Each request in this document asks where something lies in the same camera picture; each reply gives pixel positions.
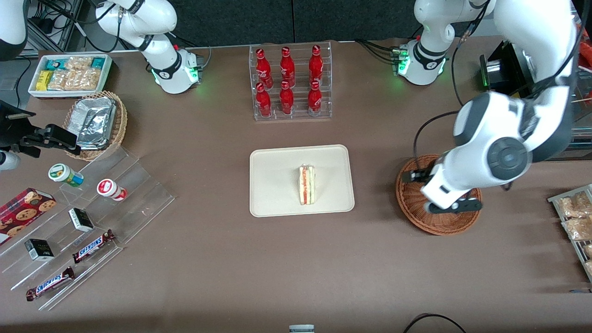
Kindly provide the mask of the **left gripper body block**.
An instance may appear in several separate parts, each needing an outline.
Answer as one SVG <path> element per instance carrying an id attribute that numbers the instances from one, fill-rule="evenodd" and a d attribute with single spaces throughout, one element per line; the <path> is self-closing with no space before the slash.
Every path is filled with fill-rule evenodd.
<path id="1" fill-rule="evenodd" d="M 440 210 L 451 208 L 455 202 L 465 196 L 465 190 L 456 188 L 446 176 L 444 158 L 437 158 L 431 168 L 431 177 L 421 188 L 421 194 L 428 202 Z"/>

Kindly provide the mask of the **right gripper body block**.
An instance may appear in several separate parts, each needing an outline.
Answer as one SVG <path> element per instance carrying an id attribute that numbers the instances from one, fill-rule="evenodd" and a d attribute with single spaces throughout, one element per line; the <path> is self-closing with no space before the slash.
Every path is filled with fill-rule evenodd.
<path id="1" fill-rule="evenodd" d="M 9 149 L 24 137 L 34 134 L 35 126 L 28 120 L 35 116 L 34 112 L 22 110 L 11 104 L 0 102 L 0 147 Z"/>

